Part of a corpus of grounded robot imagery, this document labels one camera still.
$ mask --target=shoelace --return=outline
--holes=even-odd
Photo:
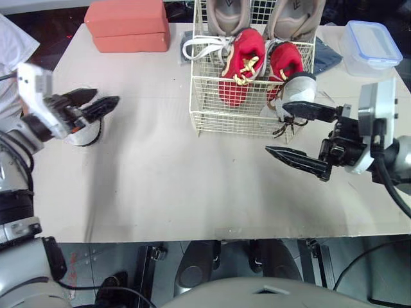
[[[251,72],[252,75],[255,75],[256,70],[254,69],[254,65],[258,62],[258,60],[259,60],[258,56],[253,56],[250,60],[243,59],[244,68],[240,70],[240,73]],[[238,85],[246,85],[246,84],[252,82],[252,79],[248,79],[244,74],[241,74],[240,76],[241,76],[241,78],[239,78],[237,76],[237,74],[235,74],[233,76],[234,81]]]
[[[274,40],[268,40],[265,42],[265,56],[264,56],[264,61],[263,61],[263,66],[259,72],[259,76],[263,77],[265,74],[265,70],[267,68],[267,58],[268,55],[271,53],[271,51],[273,50],[273,48],[275,47],[275,45],[282,43],[282,40],[279,40],[278,38],[275,38]]]
[[[206,56],[214,51],[218,52],[218,59],[222,64],[224,64],[223,60],[223,50],[227,52],[230,51],[231,43],[234,41],[235,37],[208,37],[208,36],[197,36],[188,40],[182,46],[182,53],[188,60],[197,60]],[[207,44],[205,48],[203,48],[197,55],[191,56],[187,54],[187,47],[194,46],[194,45],[204,45]]]

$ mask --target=white cloth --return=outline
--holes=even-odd
[[[0,14],[0,76],[12,73],[40,44]],[[0,119],[18,117],[22,111],[15,78],[0,81]]]

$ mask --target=blue cloth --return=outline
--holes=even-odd
[[[336,66],[342,56],[325,44],[318,37],[315,39],[314,75],[318,75]]]

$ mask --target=table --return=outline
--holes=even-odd
[[[89,86],[121,100],[99,143],[76,148],[52,140],[36,154],[35,214],[44,235],[60,242],[128,242],[411,232],[411,220],[371,174],[334,168],[323,183],[272,158],[264,147],[273,140],[197,137],[188,112],[190,66],[177,63],[179,33],[191,25],[170,28],[167,53],[104,54],[80,26],[55,69],[54,92]],[[341,34],[342,27],[318,30],[336,51]],[[398,137],[411,133],[404,116],[411,94],[394,69],[392,75]],[[348,75],[341,63],[319,75],[317,102],[356,109],[361,85],[372,82]],[[310,123],[289,146],[316,157],[332,127]]]

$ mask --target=white shoelace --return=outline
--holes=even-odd
[[[279,40],[278,38],[275,38],[274,40],[267,40],[265,42],[265,57],[264,57],[264,62],[263,62],[263,66],[261,67],[261,70],[259,72],[259,76],[263,77],[265,74],[265,69],[267,68],[267,59],[268,59],[268,55],[272,52],[273,48],[275,47],[275,45],[282,43],[282,40]]]
[[[235,37],[207,37],[207,36],[197,36],[188,40],[184,43],[182,47],[182,53],[188,60],[197,60],[202,58],[203,56],[208,55],[214,51],[218,52],[218,59],[222,64],[224,64],[223,60],[223,50],[227,52],[230,51],[231,44],[234,41]],[[191,56],[187,54],[187,47],[194,46],[194,45],[205,45],[207,46],[203,48],[197,55]]]

